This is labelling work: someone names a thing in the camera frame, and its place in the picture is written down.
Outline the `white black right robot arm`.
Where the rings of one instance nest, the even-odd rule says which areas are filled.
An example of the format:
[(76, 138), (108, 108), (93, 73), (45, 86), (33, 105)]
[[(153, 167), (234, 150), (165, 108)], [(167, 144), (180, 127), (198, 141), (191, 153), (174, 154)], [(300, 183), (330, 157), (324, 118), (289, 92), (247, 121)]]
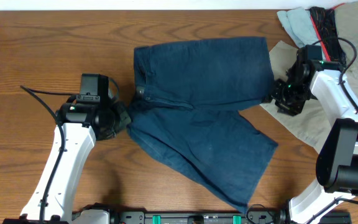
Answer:
[(316, 179), (272, 215), (273, 223), (350, 223), (348, 214), (330, 214), (342, 202), (358, 205), (358, 99), (346, 70), (323, 60), (321, 47), (311, 44), (297, 51), (287, 80), (274, 83), (267, 102), (279, 112), (296, 116), (306, 101), (316, 99), (331, 130), (316, 160)]

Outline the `dark blue denim shorts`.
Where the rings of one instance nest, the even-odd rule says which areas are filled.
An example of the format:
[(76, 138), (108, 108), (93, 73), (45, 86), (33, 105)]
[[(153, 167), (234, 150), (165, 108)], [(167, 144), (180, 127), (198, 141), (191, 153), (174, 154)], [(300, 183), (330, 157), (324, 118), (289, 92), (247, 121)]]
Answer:
[[(134, 50), (128, 135), (150, 157), (245, 212), (277, 143), (241, 116), (273, 86), (264, 37)], [(136, 87), (144, 87), (138, 97)]]

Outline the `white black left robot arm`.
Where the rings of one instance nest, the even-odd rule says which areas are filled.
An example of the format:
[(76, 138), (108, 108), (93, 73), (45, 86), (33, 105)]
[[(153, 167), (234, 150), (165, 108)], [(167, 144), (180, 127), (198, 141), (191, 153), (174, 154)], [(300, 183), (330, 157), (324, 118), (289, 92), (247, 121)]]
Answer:
[(79, 93), (52, 115), (53, 145), (34, 193), (18, 218), (7, 223), (115, 223), (114, 212), (101, 204), (73, 211), (73, 201), (84, 164), (97, 141), (115, 138), (131, 123), (119, 87), (100, 74), (84, 73)]

